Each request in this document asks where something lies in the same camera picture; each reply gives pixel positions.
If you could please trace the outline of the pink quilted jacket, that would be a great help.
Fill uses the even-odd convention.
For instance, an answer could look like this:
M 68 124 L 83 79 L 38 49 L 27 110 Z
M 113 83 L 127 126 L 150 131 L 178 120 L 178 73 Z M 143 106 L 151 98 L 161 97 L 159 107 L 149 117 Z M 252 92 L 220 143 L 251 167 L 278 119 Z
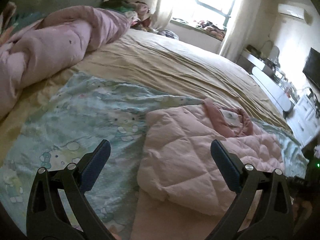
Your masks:
M 213 140 L 257 170 L 284 168 L 277 137 L 243 109 L 206 99 L 151 111 L 146 123 L 132 239 L 205 239 L 211 233 L 235 198 L 212 159 Z

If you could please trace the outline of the pile of clothes by headboard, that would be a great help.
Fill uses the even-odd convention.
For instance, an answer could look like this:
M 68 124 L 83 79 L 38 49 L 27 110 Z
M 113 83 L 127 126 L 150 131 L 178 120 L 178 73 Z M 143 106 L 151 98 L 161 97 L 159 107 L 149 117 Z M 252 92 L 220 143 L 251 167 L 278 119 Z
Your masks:
M 150 26 L 150 7 L 144 2 L 130 2 L 129 0 L 108 0 L 103 1 L 100 7 L 124 14 L 129 20 L 132 29 L 146 30 Z

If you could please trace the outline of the white drawer cabinet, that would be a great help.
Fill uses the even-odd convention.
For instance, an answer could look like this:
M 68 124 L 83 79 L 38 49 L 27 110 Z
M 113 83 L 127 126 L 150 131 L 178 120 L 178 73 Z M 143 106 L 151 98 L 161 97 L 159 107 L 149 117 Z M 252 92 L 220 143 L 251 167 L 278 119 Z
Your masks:
M 319 137 L 319 118 L 312 99 L 303 95 L 286 118 L 294 137 L 304 147 Z

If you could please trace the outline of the light blue cartoon blanket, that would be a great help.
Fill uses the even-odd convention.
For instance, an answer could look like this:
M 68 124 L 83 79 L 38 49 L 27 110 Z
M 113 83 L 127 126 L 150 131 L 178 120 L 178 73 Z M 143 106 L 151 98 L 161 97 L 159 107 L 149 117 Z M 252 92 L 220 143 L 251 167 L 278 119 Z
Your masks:
M 155 110 L 200 105 L 201 99 L 165 94 L 139 85 L 74 74 L 30 115 L 1 168 L 1 203 L 22 231 L 36 171 L 60 170 L 77 163 L 106 139 L 111 156 L 86 197 L 103 224 L 122 239 L 132 239 L 139 185 L 137 174 L 148 131 L 146 115 Z M 299 143 L 279 127 L 250 118 L 277 137 L 284 174 L 304 177 L 308 161 Z

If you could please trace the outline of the white dressing table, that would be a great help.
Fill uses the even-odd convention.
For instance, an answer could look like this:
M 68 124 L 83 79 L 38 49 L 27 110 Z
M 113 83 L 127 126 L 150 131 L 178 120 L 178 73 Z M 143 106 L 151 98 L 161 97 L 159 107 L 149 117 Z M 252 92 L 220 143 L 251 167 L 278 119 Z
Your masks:
M 254 81 L 265 92 L 281 114 L 289 114 L 291 112 L 293 106 L 289 97 L 284 90 L 264 72 L 264 70 L 268 69 L 268 66 L 264 64 L 263 61 L 260 61 L 248 51 L 243 50 L 236 64 L 244 68 L 244 70 L 253 77 Z

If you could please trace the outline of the white chair with round back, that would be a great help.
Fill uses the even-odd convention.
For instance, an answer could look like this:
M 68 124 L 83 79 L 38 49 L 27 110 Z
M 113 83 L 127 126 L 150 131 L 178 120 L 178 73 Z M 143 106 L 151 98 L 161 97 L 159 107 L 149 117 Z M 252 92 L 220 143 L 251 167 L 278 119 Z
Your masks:
M 262 48 L 260 49 L 260 58 L 264 62 L 272 62 L 277 67 L 280 66 L 279 54 L 279 48 L 275 46 L 274 42 L 271 40 L 265 41 Z

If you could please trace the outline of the pink rolled duvet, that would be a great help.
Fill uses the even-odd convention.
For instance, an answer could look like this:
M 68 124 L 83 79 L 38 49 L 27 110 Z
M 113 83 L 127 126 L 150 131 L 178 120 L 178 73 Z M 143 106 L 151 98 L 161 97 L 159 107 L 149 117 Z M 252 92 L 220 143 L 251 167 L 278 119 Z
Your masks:
M 85 54 L 122 37 L 130 28 L 117 11 L 77 5 L 49 14 L 1 46 L 1 117 L 22 90 L 80 62 Z

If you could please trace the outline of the beige bed sheet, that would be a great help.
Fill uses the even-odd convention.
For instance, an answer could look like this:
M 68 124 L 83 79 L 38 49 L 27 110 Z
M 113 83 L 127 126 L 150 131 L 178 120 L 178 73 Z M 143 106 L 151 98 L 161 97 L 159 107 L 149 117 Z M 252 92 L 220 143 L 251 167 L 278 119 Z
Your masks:
M 289 129 L 264 91 L 237 64 L 178 40 L 131 29 L 71 68 L 26 88 L 14 109 L 1 121 L 1 158 L 7 155 L 26 118 L 77 72 L 172 95 L 212 98 L 221 105 L 243 108 L 252 117 Z

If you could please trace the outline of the white right curtain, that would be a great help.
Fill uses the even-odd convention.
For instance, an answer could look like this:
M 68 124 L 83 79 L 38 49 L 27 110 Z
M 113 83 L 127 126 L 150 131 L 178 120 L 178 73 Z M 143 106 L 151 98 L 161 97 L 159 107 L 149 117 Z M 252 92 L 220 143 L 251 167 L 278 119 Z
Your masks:
M 262 0 L 235 0 L 235 8 L 227 24 L 219 55 L 236 62 L 257 18 Z

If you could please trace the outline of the white curtain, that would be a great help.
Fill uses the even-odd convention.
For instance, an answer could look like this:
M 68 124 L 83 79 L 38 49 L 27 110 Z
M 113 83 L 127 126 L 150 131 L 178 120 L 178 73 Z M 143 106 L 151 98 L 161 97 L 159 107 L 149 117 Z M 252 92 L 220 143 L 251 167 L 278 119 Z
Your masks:
M 219 55 L 236 62 L 257 18 L 262 0 L 235 0 L 235 8 L 227 24 Z
M 164 29 L 171 20 L 172 12 L 178 0 L 156 0 L 155 12 L 151 16 L 149 27 Z

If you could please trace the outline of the clutter on window sill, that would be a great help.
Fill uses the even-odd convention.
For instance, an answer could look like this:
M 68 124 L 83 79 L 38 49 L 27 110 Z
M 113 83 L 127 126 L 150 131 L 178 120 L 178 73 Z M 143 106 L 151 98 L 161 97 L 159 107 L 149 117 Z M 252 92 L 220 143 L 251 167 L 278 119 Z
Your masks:
M 200 22 L 189 23 L 183 19 L 173 17 L 170 22 L 176 25 L 181 25 L 183 27 L 188 27 L 188 28 L 190 27 L 191 29 L 199 30 L 220 41 L 222 41 L 226 35 L 226 30 L 224 28 L 221 29 L 210 21 L 200 21 Z

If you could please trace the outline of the white air conditioner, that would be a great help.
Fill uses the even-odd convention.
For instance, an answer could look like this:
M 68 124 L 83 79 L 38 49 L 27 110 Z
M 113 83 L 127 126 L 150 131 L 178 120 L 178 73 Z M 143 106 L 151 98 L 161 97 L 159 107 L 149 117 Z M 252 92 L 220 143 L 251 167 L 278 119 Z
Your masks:
M 289 16 L 298 20 L 305 22 L 306 24 L 311 24 L 313 19 L 308 12 L 302 8 L 289 4 L 278 4 L 278 12 L 281 15 Z

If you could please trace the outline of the white left curtain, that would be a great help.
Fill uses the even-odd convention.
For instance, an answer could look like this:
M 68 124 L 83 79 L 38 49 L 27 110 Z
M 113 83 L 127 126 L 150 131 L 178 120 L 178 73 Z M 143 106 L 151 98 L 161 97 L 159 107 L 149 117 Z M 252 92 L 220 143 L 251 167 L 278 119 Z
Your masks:
M 164 29 L 171 20 L 172 12 L 178 0 L 156 0 L 155 12 L 151 16 L 149 27 Z

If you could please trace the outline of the black wall television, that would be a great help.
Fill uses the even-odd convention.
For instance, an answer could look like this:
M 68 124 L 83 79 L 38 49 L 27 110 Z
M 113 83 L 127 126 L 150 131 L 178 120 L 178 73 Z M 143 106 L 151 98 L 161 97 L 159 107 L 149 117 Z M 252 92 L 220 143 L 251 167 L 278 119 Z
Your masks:
M 319 90 L 320 89 L 320 53 L 310 48 L 303 73 L 306 78 Z

